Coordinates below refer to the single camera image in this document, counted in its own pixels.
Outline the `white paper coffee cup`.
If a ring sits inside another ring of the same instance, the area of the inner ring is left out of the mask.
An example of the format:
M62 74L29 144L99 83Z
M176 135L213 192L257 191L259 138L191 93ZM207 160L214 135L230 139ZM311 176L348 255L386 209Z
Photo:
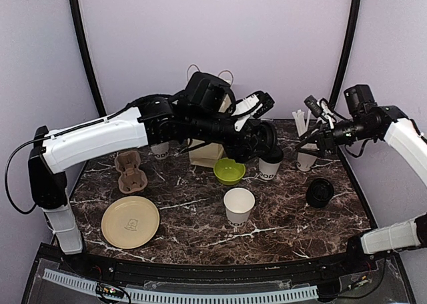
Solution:
M248 221L256 199L249 190L236 187L226 192L223 202L228 223L232 227L242 227Z
M259 169L260 178L265 181L272 180L276 176L276 173L278 172L280 164L281 164L280 162L269 163L267 161L264 161L263 159L259 159L258 169Z

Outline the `cream paper bag with handles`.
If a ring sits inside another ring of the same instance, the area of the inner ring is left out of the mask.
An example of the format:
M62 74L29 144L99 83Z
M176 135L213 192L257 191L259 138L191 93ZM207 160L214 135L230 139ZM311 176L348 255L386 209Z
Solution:
M187 81L189 81L190 73L193 73L194 71L200 71L199 67L196 64L191 64L187 68L186 76ZM229 83L230 85L234 82L234 75L229 70L223 70L218 73L218 77L224 77L224 74L229 74L229 77L226 77L224 80ZM226 98L223 100L223 103L220 107L219 112L224 113L227 109L227 107L231 104L230 97L227 95ZM187 144L189 148L193 148L199 144L204 145L205 142L199 141L199 140L187 140ZM213 168L216 164L217 160L222 158L222 155L224 153L224 148L217 143L211 143L209 145L199 147L193 151L189 151L189 160L190 164L197 165L201 167L210 167Z

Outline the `brown cardboard cup carrier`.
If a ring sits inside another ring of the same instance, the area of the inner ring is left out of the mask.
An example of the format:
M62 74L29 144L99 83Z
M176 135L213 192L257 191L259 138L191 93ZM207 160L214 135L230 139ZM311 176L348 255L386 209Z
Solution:
M119 190L124 194L142 191L147 186L147 176L139 168L141 158L137 151L125 151L115 158L115 168L120 173L118 179Z

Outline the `black plastic cup lid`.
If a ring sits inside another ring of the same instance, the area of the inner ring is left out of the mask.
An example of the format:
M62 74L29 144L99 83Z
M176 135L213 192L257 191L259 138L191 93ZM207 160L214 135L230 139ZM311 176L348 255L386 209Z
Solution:
M261 156L260 159L269 164L281 163L284 159L284 152L279 146L275 146L269 153Z

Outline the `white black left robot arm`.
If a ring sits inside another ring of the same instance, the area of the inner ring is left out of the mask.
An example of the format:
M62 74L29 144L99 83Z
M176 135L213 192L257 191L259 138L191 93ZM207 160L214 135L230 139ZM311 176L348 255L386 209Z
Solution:
M146 95L116 113L61 130L38 128L29 142L31 196L50 222L60 249L69 255L68 264L80 275L94 269L69 204L68 168L124 149L188 139L218 143L230 159L246 163L276 146L275 127L261 121L273 106L264 91L236 99L231 85L220 77L195 72L176 94Z

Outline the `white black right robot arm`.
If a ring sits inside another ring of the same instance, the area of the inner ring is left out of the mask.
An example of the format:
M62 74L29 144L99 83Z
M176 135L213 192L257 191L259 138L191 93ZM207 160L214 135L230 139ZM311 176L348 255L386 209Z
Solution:
M300 135L296 146L299 153L325 157L340 149L348 150L359 142L384 142L384 146L397 158L396 162L382 162L384 170L380 179L390 171L388 180L396 188L408 179L413 171L419 184L426 184L426 136L415 120L395 105L377 104L369 85L355 85L344 91L344 99L350 116L343 117L334 111L325 99L310 95L305 98L306 107L318 122ZM363 232L348 241L348 253L341 257L340 267L347 273L355 273L366 262L366 256L387 254L393 251L426 247L426 212L410 214L409 219L398 216L387 226Z

